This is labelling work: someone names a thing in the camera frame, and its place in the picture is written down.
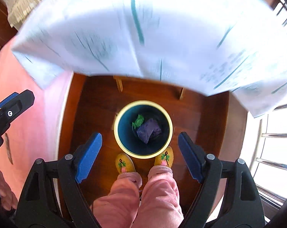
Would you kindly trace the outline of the person's left hand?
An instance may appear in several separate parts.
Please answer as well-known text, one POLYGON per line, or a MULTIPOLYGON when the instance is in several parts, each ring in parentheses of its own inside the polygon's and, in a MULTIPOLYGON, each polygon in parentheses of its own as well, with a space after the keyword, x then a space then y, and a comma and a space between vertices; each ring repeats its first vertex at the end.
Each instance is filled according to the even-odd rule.
POLYGON ((2 172, 0 171, 0 197, 1 204, 4 209, 10 211, 11 209, 17 209, 18 200, 11 188, 4 179, 2 172))

